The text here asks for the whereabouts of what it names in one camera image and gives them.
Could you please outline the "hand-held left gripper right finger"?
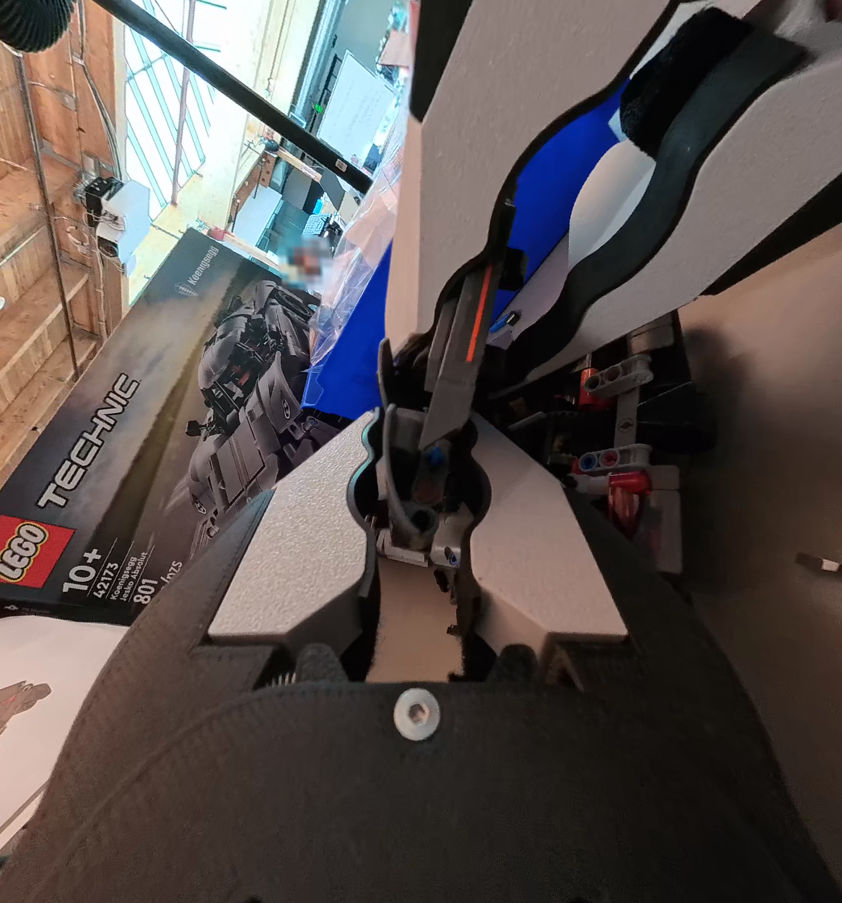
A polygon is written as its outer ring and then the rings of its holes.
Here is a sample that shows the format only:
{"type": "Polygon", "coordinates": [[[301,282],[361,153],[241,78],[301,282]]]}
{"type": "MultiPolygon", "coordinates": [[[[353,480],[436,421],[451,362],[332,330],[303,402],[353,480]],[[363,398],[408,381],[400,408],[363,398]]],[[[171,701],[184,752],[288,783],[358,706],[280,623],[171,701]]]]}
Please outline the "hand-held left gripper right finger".
{"type": "Polygon", "coordinates": [[[510,647],[540,672],[567,644],[622,648],[629,627],[563,484],[480,414],[461,438],[456,495],[471,520],[456,575],[458,677],[486,677],[510,647]]]}

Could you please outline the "white wall-mounted box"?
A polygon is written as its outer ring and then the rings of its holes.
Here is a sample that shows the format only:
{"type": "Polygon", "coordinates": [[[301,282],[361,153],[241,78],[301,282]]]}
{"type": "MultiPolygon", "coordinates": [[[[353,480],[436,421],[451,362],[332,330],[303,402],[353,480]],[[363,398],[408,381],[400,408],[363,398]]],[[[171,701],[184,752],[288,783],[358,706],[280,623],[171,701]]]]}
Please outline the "white wall-mounted box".
{"type": "Polygon", "coordinates": [[[147,237],[152,219],[150,189],[116,177],[97,177],[76,188],[101,254],[129,267],[135,251],[147,237]]]}

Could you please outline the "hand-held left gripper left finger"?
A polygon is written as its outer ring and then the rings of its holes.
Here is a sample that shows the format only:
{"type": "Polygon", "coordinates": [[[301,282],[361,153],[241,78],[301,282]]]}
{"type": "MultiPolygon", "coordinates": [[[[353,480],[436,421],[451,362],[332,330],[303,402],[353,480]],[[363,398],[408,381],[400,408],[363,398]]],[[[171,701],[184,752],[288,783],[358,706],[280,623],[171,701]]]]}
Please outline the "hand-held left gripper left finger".
{"type": "Polygon", "coordinates": [[[374,476],[366,412],[280,480],[208,627],[219,644],[310,644],[341,655],[359,639],[375,569],[359,480],[374,476]]]}

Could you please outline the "clear plastic parts bags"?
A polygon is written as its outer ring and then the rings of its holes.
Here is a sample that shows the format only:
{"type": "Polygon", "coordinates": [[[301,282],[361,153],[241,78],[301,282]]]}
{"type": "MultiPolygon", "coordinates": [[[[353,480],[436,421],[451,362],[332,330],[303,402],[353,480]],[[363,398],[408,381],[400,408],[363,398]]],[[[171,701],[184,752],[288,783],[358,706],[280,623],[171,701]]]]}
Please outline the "clear plastic parts bags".
{"type": "Polygon", "coordinates": [[[334,349],[352,312],[380,265],[395,232],[405,135],[389,139],[369,192],[348,223],[334,253],[319,309],[311,321],[311,363],[334,349]]]}

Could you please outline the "whiteboard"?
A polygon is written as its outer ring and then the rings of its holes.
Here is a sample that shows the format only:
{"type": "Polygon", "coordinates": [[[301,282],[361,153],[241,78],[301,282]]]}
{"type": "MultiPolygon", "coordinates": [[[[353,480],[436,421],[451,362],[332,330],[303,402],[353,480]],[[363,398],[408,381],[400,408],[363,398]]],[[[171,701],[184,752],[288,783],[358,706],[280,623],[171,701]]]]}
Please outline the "whiteboard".
{"type": "Polygon", "coordinates": [[[316,136],[346,163],[361,167],[395,101],[391,85],[346,51],[316,136]]]}

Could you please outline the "partly built lego car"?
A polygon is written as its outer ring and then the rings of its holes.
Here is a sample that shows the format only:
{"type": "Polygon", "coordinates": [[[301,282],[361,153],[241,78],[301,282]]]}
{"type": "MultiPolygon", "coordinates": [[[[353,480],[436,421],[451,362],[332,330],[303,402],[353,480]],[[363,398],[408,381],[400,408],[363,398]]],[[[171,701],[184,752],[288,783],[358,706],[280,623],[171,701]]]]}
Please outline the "partly built lego car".
{"type": "Polygon", "coordinates": [[[483,402],[489,422],[672,578],[684,571],[682,473],[716,435],[680,323],[665,314],[483,402]]]}

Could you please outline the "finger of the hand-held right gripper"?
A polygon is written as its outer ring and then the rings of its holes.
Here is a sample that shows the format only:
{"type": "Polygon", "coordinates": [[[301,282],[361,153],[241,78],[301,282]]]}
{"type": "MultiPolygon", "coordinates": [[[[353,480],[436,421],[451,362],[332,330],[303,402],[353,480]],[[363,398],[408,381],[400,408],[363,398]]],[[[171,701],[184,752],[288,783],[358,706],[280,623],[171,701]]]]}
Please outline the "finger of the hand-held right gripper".
{"type": "Polygon", "coordinates": [[[427,114],[408,113],[385,334],[398,355],[495,243],[530,157],[613,93],[675,11],[663,1],[473,1],[427,114]]]}
{"type": "Polygon", "coordinates": [[[611,147],[517,297],[493,388],[535,382],[709,290],[842,177],[842,22],[754,27],[654,154],[611,147]]]}

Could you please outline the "black metal pole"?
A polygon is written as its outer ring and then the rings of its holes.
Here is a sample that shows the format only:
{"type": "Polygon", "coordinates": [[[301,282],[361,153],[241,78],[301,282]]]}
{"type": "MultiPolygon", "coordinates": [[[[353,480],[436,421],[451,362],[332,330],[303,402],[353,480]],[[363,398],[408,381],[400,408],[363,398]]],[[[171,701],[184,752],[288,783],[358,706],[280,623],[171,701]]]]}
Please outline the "black metal pole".
{"type": "Polygon", "coordinates": [[[343,179],[348,186],[362,195],[367,194],[371,184],[369,175],[347,162],[330,145],[302,128],[224,67],[212,61],[189,40],[131,1],[97,1],[96,4],[265,126],[280,133],[283,139],[291,141],[326,170],[343,179]]]}

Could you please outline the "black ribbed round fixture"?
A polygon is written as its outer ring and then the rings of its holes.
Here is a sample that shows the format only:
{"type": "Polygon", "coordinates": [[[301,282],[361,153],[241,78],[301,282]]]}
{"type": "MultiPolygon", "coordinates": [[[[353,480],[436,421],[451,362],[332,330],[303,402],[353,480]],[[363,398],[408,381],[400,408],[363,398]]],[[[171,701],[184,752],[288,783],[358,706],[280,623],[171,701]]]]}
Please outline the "black ribbed round fixture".
{"type": "Polygon", "coordinates": [[[0,1],[0,41],[13,51],[53,47],[70,28],[75,1],[0,1]]]}

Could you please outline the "white instruction booklet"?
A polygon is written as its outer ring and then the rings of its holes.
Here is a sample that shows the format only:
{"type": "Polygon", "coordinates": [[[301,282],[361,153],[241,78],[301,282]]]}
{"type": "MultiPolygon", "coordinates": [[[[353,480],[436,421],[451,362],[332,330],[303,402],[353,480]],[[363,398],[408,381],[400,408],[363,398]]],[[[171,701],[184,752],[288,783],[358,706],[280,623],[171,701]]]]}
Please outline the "white instruction booklet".
{"type": "Polygon", "coordinates": [[[28,822],[123,626],[0,619],[0,851],[28,822]]]}

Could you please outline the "blue plastic bin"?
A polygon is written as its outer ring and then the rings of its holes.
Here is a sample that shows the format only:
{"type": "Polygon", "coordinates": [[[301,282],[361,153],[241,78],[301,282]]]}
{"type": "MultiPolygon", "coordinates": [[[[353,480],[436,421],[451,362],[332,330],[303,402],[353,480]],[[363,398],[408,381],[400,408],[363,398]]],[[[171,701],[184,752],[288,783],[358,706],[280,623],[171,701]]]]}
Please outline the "blue plastic bin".
{"type": "MultiPolygon", "coordinates": [[[[528,256],[532,275],[568,232],[573,205],[596,164],[618,141],[611,119],[620,110],[623,87],[595,109],[574,119],[540,147],[517,178],[517,208],[510,245],[528,256]]],[[[391,245],[333,351],[311,363],[302,395],[304,408],[355,419],[381,403],[378,348],[384,339],[385,297],[391,245]]]]}

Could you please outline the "grey lego door panel assembly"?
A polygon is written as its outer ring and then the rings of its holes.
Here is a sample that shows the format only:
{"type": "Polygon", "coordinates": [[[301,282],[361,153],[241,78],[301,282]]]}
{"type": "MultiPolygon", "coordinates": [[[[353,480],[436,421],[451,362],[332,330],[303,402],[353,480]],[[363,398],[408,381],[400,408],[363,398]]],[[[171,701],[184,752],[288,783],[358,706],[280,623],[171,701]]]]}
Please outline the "grey lego door panel assembly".
{"type": "Polygon", "coordinates": [[[379,352],[382,421],[378,479],[386,502],[388,526],[382,530],[384,554],[427,564],[447,502],[454,459],[461,456],[461,432],[468,422],[484,349],[500,290],[524,286],[527,254],[509,244],[516,206],[498,202],[495,246],[449,290],[427,345],[422,388],[417,352],[409,364],[395,365],[389,342],[379,352]]]}

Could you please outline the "dark lego set box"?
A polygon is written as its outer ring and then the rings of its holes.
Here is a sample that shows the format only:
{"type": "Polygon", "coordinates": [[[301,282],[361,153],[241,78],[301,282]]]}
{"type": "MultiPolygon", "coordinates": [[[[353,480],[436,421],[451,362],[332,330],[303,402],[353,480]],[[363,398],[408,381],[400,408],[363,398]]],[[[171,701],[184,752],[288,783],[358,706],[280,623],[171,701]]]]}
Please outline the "dark lego set box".
{"type": "Polygon", "coordinates": [[[130,624],[337,435],[302,408],[320,305],[187,231],[0,490],[0,617],[130,624]]]}

